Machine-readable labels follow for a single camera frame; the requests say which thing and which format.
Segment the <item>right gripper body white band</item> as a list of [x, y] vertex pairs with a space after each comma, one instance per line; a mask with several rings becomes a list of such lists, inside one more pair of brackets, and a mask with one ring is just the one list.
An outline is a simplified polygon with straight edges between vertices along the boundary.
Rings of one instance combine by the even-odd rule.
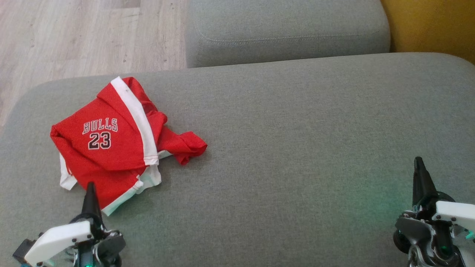
[[445, 193], [413, 193], [412, 208], [396, 220], [395, 246], [407, 254], [407, 267], [475, 267], [475, 251], [456, 244], [475, 243], [475, 204]]

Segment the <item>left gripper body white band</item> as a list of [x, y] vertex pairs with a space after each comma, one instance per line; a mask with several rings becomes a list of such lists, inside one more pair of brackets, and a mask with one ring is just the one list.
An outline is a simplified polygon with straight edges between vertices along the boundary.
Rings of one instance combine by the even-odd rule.
[[24, 254], [28, 267], [53, 267], [61, 252], [72, 256], [72, 267], [122, 267], [126, 247], [119, 230], [108, 230], [98, 215], [78, 215], [70, 223], [53, 227], [31, 241]]

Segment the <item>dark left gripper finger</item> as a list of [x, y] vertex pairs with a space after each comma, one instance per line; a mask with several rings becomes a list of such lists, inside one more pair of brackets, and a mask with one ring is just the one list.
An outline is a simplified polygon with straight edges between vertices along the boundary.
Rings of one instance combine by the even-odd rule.
[[86, 188], [85, 197], [83, 200], [81, 217], [87, 218], [90, 212], [92, 211], [92, 182], [88, 182], [88, 186]]
[[102, 214], [101, 214], [101, 209], [99, 205], [99, 201], [97, 198], [97, 193], [96, 193], [96, 186], [95, 183], [92, 181], [91, 182], [91, 201], [92, 201], [92, 211], [93, 214], [95, 214], [100, 220], [102, 220]]

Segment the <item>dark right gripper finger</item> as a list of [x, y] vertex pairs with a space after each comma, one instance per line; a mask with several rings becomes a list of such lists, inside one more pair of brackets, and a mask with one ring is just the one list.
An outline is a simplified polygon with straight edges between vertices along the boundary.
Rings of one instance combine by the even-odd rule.
[[422, 158], [417, 156], [414, 159], [414, 173], [413, 173], [413, 206], [417, 205], [423, 197], [422, 185], [420, 180], [420, 161]]
[[429, 171], [426, 169], [422, 157], [419, 156], [419, 202], [429, 202], [434, 199], [438, 199], [438, 192], [433, 183], [432, 177]]

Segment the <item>red white-sleeved Bulls jersey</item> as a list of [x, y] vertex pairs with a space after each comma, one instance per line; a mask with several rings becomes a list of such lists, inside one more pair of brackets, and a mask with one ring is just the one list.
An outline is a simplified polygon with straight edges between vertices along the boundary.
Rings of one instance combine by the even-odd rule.
[[84, 164], [70, 169], [59, 153], [70, 175], [79, 185], [86, 188], [88, 182], [95, 183], [100, 209], [108, 216], [134, 195], [161, 183], [161, 174], [158, 170], [161, 159], [174, 156], [181, 165], [185, 165], [192, 157], [202, 155], [206, 148], [207, 144], [193, 132], [178, 135], [164, 125], [158, 138], [160, 158], [156, 165], [109, 171], [86, 160]]

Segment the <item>large grey sofa seat cushion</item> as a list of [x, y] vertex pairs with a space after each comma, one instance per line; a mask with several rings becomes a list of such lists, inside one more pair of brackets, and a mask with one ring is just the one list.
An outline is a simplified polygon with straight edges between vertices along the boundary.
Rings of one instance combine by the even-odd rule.
[[414, 157], [475, 203], [475, 65], [384, 53], [134, 77], [175, 132], [207, 142], [104, 217], [124, 267], [405, 267], [394, 223]]

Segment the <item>yellow sofa back cushion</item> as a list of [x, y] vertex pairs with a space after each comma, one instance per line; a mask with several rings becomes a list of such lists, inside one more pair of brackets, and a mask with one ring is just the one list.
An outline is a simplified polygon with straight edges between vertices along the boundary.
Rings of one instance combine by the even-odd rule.
[[381, 0], [392, 52], [436, 52], [475, 65], [475, 0]]

